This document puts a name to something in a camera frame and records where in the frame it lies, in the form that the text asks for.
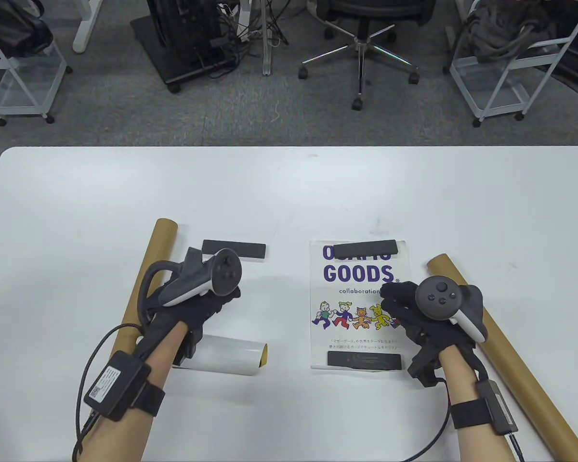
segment poster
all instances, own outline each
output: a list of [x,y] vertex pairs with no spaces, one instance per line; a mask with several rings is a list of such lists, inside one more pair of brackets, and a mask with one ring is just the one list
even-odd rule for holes
[[335,259],[334,244],[310,243],[311,368],[327,365],[328,351],[405,352],[406,336],[381,309],[379,289],[386,282],[411,279],[407,246],[397,241],[397,255]]

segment floor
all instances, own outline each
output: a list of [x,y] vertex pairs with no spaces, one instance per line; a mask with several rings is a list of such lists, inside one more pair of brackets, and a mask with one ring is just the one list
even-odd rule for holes
[[[324,41],[322,26],[305,11],[281,20],[290,45],[274,49],[270,77],[262,77],[260,59],[246,57],[221,81],[198,79],[173,95],[129,26],[146,10],[144,0],[106,1],[82,55],[71,52],[75,31],[56,29],[75,69],[52,108],[56,123],[12,117],[0,128],[0,153],[21,145],[578,144],[578,94],[553,79],[524,121],[503,116],[472,127],[467,104],[451,77],[441,73],[444,27],[459,22],[450,0],[440,0],[432,21],[421,28],[399,24],[398,40],[389,45],[419,64],[419,85],[408,85],[408,74],[399,68],[369,60],[362,112],[350,109],[354,52],[314,64],[308,80],[297,79],[301,60],[344,43],[342,37]],[[260,48],[256,44],[252,52]],[[541,76],[528,70],[522,79],[530,88]]]

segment sticker label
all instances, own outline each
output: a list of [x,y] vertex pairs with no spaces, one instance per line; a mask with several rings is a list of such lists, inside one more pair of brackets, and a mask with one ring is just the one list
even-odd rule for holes
[[88,396],[90,396],[90,398],[95,400],[97,403],[102,403],[105,396],[110,391],[113,383],[116,382],[119,376],[119,370],[117,370],[115,367],[107,366]]
[[503,401],[503,396],[499,394],[495,394],[495,396],[497,397],[499,406],[501,406],[501,409],[503,410],[503,414],[505,414],[505,419],[507,420],[507,423],[509,423],[509,425],[514,425],[514,422],[512,422],[512,416],[510,416],[507,410],[507,406],[505,405],[505,401]]

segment gloved hand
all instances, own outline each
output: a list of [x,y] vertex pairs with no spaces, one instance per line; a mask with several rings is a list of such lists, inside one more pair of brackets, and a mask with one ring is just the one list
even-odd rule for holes
[[408,372],[425,387],[436,385],[434,369],[440,368],[439,353],[452,345],[475,348],[475,341],[450,321],[435,321],[423,314],[415,301],[417,284],[390,282],[381,287],[381,308],[397,319],[409,339],[421,346]]
[[183,321],[188,325],[188,330],[191,332],[198,331],[203,326],[203,323],[210,319],[214,314],[221,311],[225,303],[232,301],[234,298],[240,297],[240,288],[236,288],[229,295],[219,297],[211,291],[205,295],[195,295],[177,305],[164,307],[158,302],[158,295],[163,288],[172,282],[174,278],[167,281],[163,286],[156,289],[144,302],[144,312],[146,316],[151,319],[160,311],[172,316],[177,321]]

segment cartoon character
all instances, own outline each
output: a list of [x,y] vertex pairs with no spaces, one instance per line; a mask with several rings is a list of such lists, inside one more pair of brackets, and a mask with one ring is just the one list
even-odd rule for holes
[[315,319],[313,319],[313,324],[316,326],[318,325],[321,321],[324,322],[324,330],[326,330],[329,327],[329,317],[332,316],[333,314],[335,314],[337,311],[336,310],[329,310],[329,303],[326,301],[321,302],[321,304],[319,305],[319,308],[321,311],[317,311],[317,315],[315,316]]
[[379,330],[381,327],[387,327],[390,325],[388,323],[391,322],[391,318],[388,315],[383,314],[381,305],[377,304],[371,306],[370,309],[372,310],[373,320],[377,321],[377,323],[375,323],[375,329]]
[[349,313],[350,306],[351,302],[338,302],[338,311],[336,312],[338,317],[334,319],[335,326],[342,324],[345,329],[349,328],[348,321],[353,321],[353,314]]
[[359,326],[362,326],[364,329],[370,329],[370,325],[368,324],[373,321],[373,319],[366,316],[366,308],[358,308],[355,317],[357,317],[357,322],[353,323],[353,327],[358,329]]

